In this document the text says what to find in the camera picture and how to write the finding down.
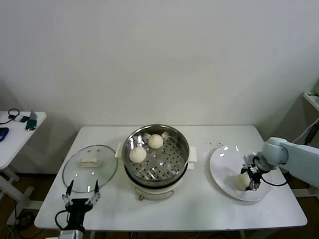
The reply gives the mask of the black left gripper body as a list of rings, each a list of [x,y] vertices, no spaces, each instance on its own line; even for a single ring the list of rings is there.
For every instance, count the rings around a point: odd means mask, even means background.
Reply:
[[[88,199],[72,199],[72,205],[66,208],[69,213],[67,229],[83,229],[85,214],[91,210],[91,204],[86,203]]]

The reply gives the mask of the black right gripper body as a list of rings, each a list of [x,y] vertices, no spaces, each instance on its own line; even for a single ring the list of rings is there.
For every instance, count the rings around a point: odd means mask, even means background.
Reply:
[[[259,172],[259,169],[257,167],[257,163],[246,163],[247,172],[250,180],[252,182],[260,182],[261,181],[261,174]]]

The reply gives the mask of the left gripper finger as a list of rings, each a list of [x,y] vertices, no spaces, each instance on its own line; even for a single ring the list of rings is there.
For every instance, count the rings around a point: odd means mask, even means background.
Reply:
[[[96,180],[96,183],[95,183],[95,188],[94,188],[94,195],[93,197],[89,200],[89,205],[95,205],[98,200],[100,199],[101,197],[101,194],[100,194],[100,188],[99,188],[99,184],[98,184],[98,180]]]
[[[64,201],[65,206],[72,206],[72,204],[73,204],[72,199],[70,197],[73,184],[74,184],[74,181],[72,180],[70,185],[66,189],[66,193],[62,195],[62,199]]]

